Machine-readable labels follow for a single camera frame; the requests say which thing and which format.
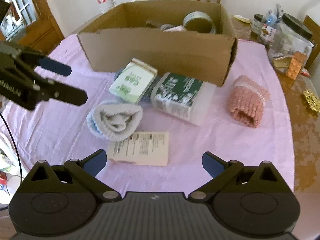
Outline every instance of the gray ribbed panel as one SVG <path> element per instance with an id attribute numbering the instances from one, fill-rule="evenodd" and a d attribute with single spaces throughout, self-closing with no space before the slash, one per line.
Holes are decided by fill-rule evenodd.
<path id="1" fill-rule="evenodd" d="M 58 237 L 19 234 L 13 240 L 254 240 L 222 227 L 204 204 L 187 201 L 182 193 L 134 193 L 105 203 L 76 232 Z M 289 234 L 272 240 L 295 240 Z"/>

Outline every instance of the paper card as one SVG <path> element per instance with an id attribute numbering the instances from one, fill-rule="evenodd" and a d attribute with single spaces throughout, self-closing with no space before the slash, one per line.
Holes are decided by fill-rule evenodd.
<path id="1" fill-rule="evenodd" d="M 121 163 L 166 166 L 169 157 L 168 132 L 135 132 L 121 142 L 110 142 L 108 158 Z"/>

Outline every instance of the gold tinsel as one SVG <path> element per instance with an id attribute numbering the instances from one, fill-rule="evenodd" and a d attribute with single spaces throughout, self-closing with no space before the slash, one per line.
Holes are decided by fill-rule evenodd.
<path id="1" fill-rule="evenodd" d="M 306 98 L 310 109 L 320 113 L 320 99 L 310 90 L 304 91 L 303 95 Z"/>

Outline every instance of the green label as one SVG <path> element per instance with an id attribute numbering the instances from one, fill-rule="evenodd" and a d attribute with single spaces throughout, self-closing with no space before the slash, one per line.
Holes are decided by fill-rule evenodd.
<path id="1" fill-rule="evenodd" d="M 156 99 L 192 106 L 202 83 L 195 78 L 170 73 L 157 90 Z"/>

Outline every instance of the red package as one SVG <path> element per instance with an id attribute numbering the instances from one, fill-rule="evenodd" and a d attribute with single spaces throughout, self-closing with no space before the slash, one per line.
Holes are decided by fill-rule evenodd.
<path id="1" fill-rule="evenodd" d="M 0 171 L 0 184 L 7 184 L 7 175 L 3 171 Z"/>

